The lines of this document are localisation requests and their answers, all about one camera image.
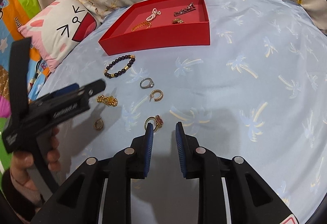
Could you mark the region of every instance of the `pillow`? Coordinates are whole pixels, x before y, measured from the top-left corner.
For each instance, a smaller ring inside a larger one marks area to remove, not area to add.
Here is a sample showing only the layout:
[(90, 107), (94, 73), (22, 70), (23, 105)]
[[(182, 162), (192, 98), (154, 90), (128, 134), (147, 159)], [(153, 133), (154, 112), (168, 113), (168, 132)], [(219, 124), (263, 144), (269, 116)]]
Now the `pillow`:
[(53, 73), (75, 46), (97, 27), (99, 23), (78, 0), (56, 0), (18, 31), (24, 37), (32, 37), (32, 45)]

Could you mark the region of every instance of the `silver ring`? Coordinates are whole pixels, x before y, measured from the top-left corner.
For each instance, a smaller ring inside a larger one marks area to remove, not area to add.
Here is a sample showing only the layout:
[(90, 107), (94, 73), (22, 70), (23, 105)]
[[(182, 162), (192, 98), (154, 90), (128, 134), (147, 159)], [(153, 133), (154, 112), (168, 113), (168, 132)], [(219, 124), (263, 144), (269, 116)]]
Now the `silver ring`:
[[(148, 84), (147, 86), (142, 86), (142, 83), (143, 83), (145, 80), (149, 80), (150, 82), (149, 82), (149, 84)], [(143, 79), (143, 80), (141, 81), (141, 83), (140, 83), (140, 87), (141, 87), (141, 89), (153, 88), (153, 86), (154, 86), (154, 82), (153, 82), (153, 80), (152, 80), (151, 78)]]

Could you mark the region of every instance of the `white sticker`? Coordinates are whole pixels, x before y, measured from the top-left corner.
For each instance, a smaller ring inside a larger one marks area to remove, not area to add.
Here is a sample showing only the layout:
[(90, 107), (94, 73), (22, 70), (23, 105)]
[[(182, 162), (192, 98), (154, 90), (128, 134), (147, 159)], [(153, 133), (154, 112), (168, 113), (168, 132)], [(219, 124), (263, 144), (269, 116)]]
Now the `white sticker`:
[(280, 224), (299, 224), (296, 220), (295, 216), (289, 215), (284, 221), (282, 221)]

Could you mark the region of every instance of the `human hand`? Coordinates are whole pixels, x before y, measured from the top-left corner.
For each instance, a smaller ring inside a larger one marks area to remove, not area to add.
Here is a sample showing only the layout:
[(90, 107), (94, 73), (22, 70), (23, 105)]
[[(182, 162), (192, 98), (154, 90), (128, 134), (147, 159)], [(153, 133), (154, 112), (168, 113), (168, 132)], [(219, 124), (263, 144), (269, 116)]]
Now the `human hand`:
[[(60, 153), (58, 151), (59, 141), (55, 137), (59, 133), (57, 127), (52, 129), (52, 137), (50, 138), (53, 149), (48, 152), (47, 160), (49, 162), (48, 168), (51, 171), (60, 171), (61, 165), (59, 160)], [(27, 170), (34, 164), (34, 158), (31, 153), (24, 151), (15, 151), (11, 158), (10, 171), (12, 177), (22, 186), (31, 190), (37, 191), (34, 182), (29, 177)]]

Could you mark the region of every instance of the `red box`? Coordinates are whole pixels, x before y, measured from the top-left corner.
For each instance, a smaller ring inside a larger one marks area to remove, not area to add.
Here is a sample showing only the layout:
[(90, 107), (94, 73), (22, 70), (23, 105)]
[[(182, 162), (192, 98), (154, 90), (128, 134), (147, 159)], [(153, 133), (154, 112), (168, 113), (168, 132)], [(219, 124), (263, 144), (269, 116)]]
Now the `red box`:
[[(174, 12), (194, 3), (196, 10), (174, 17)], [(151, 27), (131, 29), (146, 21), (152, 9), (161, 11)], [(181, 24), (172, 24), (180, 18)], [(210, 45), (210, 27), (204, 0), (146, 0), (132, 5), (99, 40), (108, 55), (172, 46)]]

